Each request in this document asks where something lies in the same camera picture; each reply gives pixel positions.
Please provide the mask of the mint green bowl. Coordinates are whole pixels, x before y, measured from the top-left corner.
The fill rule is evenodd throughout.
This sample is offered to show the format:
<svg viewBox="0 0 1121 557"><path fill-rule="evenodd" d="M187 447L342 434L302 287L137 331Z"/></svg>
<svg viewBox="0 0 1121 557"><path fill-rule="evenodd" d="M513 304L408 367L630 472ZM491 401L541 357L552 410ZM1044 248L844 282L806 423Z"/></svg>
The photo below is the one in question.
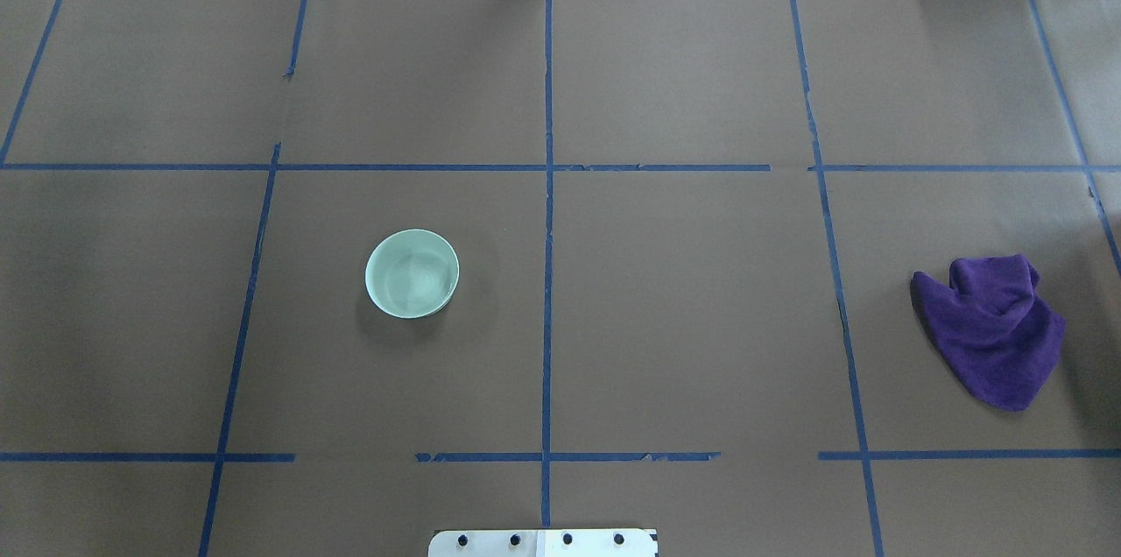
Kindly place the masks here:
<svg viewBox="0 0 1121 557"><path fill-rule="evenodd" d="M448 305L458 286L458 256L427 229L396 231L368 257L364 285L372 305L397 319L420 319Z"/></svg>

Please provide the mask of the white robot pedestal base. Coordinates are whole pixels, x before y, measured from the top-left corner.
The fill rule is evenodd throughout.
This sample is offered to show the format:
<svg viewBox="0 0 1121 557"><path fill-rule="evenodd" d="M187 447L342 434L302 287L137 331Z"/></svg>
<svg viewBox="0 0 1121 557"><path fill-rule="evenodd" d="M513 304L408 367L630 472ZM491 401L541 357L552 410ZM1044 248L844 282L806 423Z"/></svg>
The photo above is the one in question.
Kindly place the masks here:
<svg viewBox="0 0 1121 557"><path fill-rule="evenodd" d="M434 533L428 556L658 556L655 530L569 528L446 530Z"/></svg>

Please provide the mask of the purple microfiber cloth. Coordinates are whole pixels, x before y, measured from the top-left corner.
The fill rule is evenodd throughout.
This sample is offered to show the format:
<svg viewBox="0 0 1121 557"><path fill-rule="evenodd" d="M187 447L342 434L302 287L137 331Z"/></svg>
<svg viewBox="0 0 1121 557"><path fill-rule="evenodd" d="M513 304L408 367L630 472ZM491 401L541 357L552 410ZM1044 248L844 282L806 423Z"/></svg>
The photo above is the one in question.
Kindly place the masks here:
<svg viewBox="0 0 1121 557"><path fill-rule="evenodd" d="M914 272L909 290L921 329L969 394L1021 412L1060 362L1068 322L1040 294L1022 254L958 257L948 282Z"/></svg>

